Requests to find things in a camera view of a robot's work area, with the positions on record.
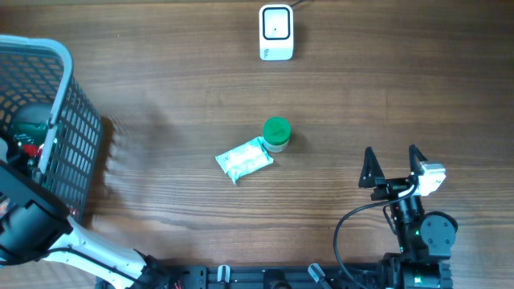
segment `wood grain surface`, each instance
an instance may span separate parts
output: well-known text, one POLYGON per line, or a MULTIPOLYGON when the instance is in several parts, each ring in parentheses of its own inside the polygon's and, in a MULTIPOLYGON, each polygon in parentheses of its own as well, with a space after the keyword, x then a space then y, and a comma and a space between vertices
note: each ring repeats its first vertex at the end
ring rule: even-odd
MULTIPOLYGON (((514 282, 514 5, 509 1, 308 2, 296 52, 259 58, 263 3, 0 8, 0 33, 61 41, 104 117, 84 225, 172 263, 334 264, 338 219, 373 146, 387 177, 416 144, 447 167, 426 211, 457 219, 456 288, 514 282), (275 164, 232 185, 214 157, 293 127, 275 164)), ((350 219, 345 261, 398 244, 380 209, 350 219)), ((0 270, 1 288, 92 288, 72 267, 0 270)))

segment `red object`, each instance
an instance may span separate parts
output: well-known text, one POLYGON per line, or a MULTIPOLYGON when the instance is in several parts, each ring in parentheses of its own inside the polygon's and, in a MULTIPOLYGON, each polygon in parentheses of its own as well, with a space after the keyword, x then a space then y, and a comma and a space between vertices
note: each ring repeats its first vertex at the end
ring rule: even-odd
POLYGON ((22 149, 31 157, 35 157, 38 155, 38 146, 35 144, 24 144, 22 146, 22 149))

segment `black mechanical part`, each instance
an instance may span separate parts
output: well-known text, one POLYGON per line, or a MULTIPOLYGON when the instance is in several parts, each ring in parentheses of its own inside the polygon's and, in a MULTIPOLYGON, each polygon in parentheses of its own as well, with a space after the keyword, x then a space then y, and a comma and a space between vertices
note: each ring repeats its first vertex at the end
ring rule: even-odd
POLYGON ((455 243, 456 230, 450 220, 438 215, 425 217, 421 225, 409 230, 409 243, 419 262, 430 263, 448 260, 455 243))
POLYGON ((391 205, 390 209, 403 258, 417 261, 416 256, 413 255, 413 244, 410 242, 411 239, 408 236, 411 227, 415 227, 415 224, 419 223, 423 218, 425 211, 421 204, 421 198, 419 196, 410 197, 397 204, 391 205))
POLYGON ((450 216, 449 214, 445 214, 443 212, 439 212, 439 211, 429 212, 426 214, 427 217, 431 216, 431 215, 441 216, 441 217, 445 218, 446 220, 450 221, 451 225, 455 229, 455 233, 457 233, 457 230, 459 229, 459 224, 452 216, 450 216))
MULTIPOLYGON (((174 289, 173 285, 175 283, 180 283, 182 289, 206 289, 207 267, 205 266, 166 267, 163 271, 162 264, 154 257, 147 256, 145 261, 148 262, 148 266, 146 270, 143 269, 145 273, 138 281, 145 282, 146 285, 134 283, 130 289, 174 289), (152 282, 150 279, 153 273, 150 273, 150 271, 154 270, 159 271, 159 273, 156 280, 152 282)), ((115 287, 102 278, 96 278, 95 289, 115 289, 115 287)))
POLYGON ((416 181, 415 176, 384 180, 382 184, 373 189, 373 193, 370 195, 371 201, 397 199, 399 193, 409 189, 416 181))
POLYGON ((270 269, 264 272, 263 285, 264 289, 292 289, 284 272, 278 269, 270 269))
POLYGON ((391 222, 391 218, 389 218, 389 215, 387 214, 387 207, 388 207, 388 206, 383 206, 383 207, 382 207, 382 212, 384 213, 384 218, 386 219, 387 224, 389 225, 389 228, 391 228, 391 232, 393 232, 393 234, 395 234, 395 235, 396 235, 396 234, 398 234, 398 233, 396 232, 396 229, 394 229, 394 225, 393 225, 393 223, 391 222))
MULTIPOLYGON (((377 275, 379 266, 381 264, 377 263, 348 264, 348 269, 369 288, 381 289, 377 275)), ((325 280, 332 288, 357 289, 351 281, 341 278, 339 267, 322 268, 325 280)), ((207 287, 203 289, 222 289, 222 284, 217 282, 217 269, 207 270, 207 287)), ((189 288, 187 283, 184 286, 185 289, 189 288)), ((320 285, 312 280, 307 267, 232 267, 228 283, 229 289, 278 289, 287 286, 292 289, 320 289, 320 285)))
POLYGON ((377 157, 371 147, 364 151, 364 165, 362 167, 359 188, 374 188, 385 184, 386 177, 378 164, 377 157))
POLYGON ((72 230, 69 209, 52 193, 0 161, 0 192, 14 203, 0 219, 0 265, 37 260, 72 230))
POLYGON ((450 265, 446 263, 406 263, 400 254, 387 253, 381 263, 385 276, 383 288, 451 289, 450 265))
POLYGON ((14 142, 13 138, 0 128, 0 138, 7 144, 7 154, 5 155, 8 165, 16 169, 25 176, 31 175, 28 162, 31 158, 14 142))
POLYGON ((428 161, 428 160, 419 151, 418 147, 416 147, 414 144, 411 144, 409 147, 410 171, 417 175, 422 174, 421 168, 419 167, 420 161, 428 161))
POLYGON ((376 207, 376 206, 387 206, 387 205, 391 205, 391 204, 394 204, 394 203, 399 202, 399 201, 406 200, 406 199, 408 199, 409 197, 411 197, 414 194, 414 192, 417 189, 417 186, 418 186, 418 184, 414 183, 414 185, 412 185, 412 187, 410 188, 410 192, 408 192, 408 193, 405 192, 406 195, 403 195, 403 196, 401 196, 398 199, 390 200, 390 201, 380 201, 380 202, 375 202, 375 203, 372 203, 372 204, 368 204, 368 205, 365 205, 365 206, 358 207, 355 210, 352 210, 349 213, 347 213, 345 216, 343 216, 343 218, 341 218, 341 220, 339 220, 339 222, 337 223, 336 229, 334 230, 334 239, 333 239, 334 254, 336 255, 336 259, 337 259, 337 262, 339 263, 339 266, 341 266, 341 271, 345 274, 346 278, 348 278, 348 280, 352 281, 355 285, 357 285, 358 288, 360 288, 360 289, 368 289, 368 287, 366 285, 364 285, 363 283, 359 282, 353 276, 353 274, 348 271, 348 269, 344 265, 344 263, 343 263, 343 261, 341 259, 341 256, 339 254, 339 249, 338 249, 338 245, 337 245, 337 236, 339 234, 339 229, 343 225, 343 222, 345 222, 348 218, 350 218, 351 216, 353 216, 354 214, 356 214, 356 213, 358 213, 358 212, 360 212, 362 210, 366 210, 366 209, 373 208, 373 207, 376 207))

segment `white device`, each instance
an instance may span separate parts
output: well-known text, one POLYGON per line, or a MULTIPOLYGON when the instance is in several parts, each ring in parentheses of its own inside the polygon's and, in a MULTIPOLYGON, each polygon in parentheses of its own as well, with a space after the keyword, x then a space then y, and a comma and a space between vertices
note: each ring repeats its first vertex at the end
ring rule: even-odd
POLYGON ((435 192, 447 177, 443 164, 434 161, 421 161, 419 163, 423 175, 418 177, 418 192, 422 197, 435 192))
POLYGON ((262 60, 292 57, 295 31, 292 9, 286 4, 263 6, 259 11, 259 50, 262 60))
MULTIPOLYGON (((50 250, 69 247, 92 257, 96 261, 114 267, 119 272, 134 279, 138 279, 143 274, 142 271, 146 266, 146 262, 134 249, 124 248, 114 242, 101 238, 99 235, 77 224, 72 217, 68 217, 67 220, 70 222, 73 231, 70 234, 63 234, 55 241, 50 250)), ((72 265, 101 277, 111 283, 116 289, 129 288, 134 284, 132 280, 114 271, 105 269, 91 260, 66 251, 53 252, 46 258, 43 258, 43 260, 72 265)))

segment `wire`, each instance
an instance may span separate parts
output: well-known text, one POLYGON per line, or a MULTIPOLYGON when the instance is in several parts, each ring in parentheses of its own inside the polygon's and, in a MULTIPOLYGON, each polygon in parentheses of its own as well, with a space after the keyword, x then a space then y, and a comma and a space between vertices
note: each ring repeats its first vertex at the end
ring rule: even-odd
POLYGON ((382 212, 384 212, 384 217, 387 221, 387 223, 389 224, 389 228, 391 228, 391 230, 393 231, 393 234, 397 234, 396 233, 396 229, 394 229, 394 226, 393 226, 393 223, 391 222, 391 218, 389 218, 389 215, 387 214, 386 210, 387 210, 387 207, 388 205, 385 205, 383 208, 382 208, 382 212))
POLYGON ((377 202, 377 203, 373 203, 373 204, 368 204, 368 205, 365 205, 365 206, 362 206, 362 207, 358 207, 356 208, 355 210, 347 213, 343 218, 341 218, 341 220, 339 220, 339 222, 337 223, 337 226, 336 226, 336 230, 334 231, 334 253, 336 254, 336 259, 337 259, 337 262, 339 263, 339 266, 341 266, 341 269, 343 270, 343 272, 345 273, 346 277, 348 277, 348 279, 352 282, 355 283, 355 285, 357 285, 360 289, 368 289, 366 286, 362 285, 360 282, 358 282, 357 280, 355 280, 355 278, 350 274, 350 272, 348 272, 348 269, 346 269, 345 265, 343 264, 343 261, 341 260, 341 256, 339 255, 339 249, 337 248, 337 235, 339 234, 339 229, 341 228, 341 226, 343 225, 343 222, 346 221, 348 218, 352 217, 354 214, 362 211, 362 210, 366 210, 366 209, 369 209, 369 208, 374 208, 374 207, 378 207, 378 206, 388 206, 388 205, 391 205, 391 204, 394 204, 394 203, 397 203, 399 201, 403 201, 409 197, 411 197, 415 192, 416 192, 416 189, 418 188, 418 185, 412 185, 409 189, 410 189, 410 192, 403 196, 403 197, 400 197, 396 200, 390 200, 390 201, 380 201, 380 202, 377 202))
POLYGON ((292 3, 292 4, 290 5, 290 7, 292 8, 292 7, 294 7, 294 6, 296 6, 296 5, 300 4, 300 3, 302 3, 303 1, 305 1, 305 0, 298 0, 298 1, 294 2, 294 3, 292 3))
POLYGON ((23 260, 16 260, 16 261, 0 261, 0 266, 22 265, 22 264, 25 264, 25 263, 28 263, 28 262, 31 262, 31 261, 39 260, 41 258, 46 258, 49 254, 52 254, 52 253, 55 253, 55 252, 68 252, 68 253, 75 254, 75 255, 77 255, 77 256, 79 256, 81 258, 84 258, 84 259, 88 260, 91 263, 95 263, 96 265, 111 271, 112 273, 118 274, 121 277, 129 279, 130 281, 133 281, 134 283, 137 283, 139 285, 148 285, 148 284, 146 284, 144 282, 141 282, 141 281, 133 278, 130 275, 125 274, 124 272, 119 271, 115 267, 110 267, 109 265, 106 265, 106 264, 104 264, 104 263, 102 263, 102 262, 100 262, 100 261, 98 261, 98 260, 96 260, 96 259, 94 259, 92 257, 89 257, 89 256, 87 256, 86 254, 84 254, 82 252, 79 252, 77 250, 73 250, 71 247, 63 247, 63 248, 51 249, 51 250, 48 250, 45 253, 39 255, 38 257, 31 258, 31 259, 23 259, 23 260))

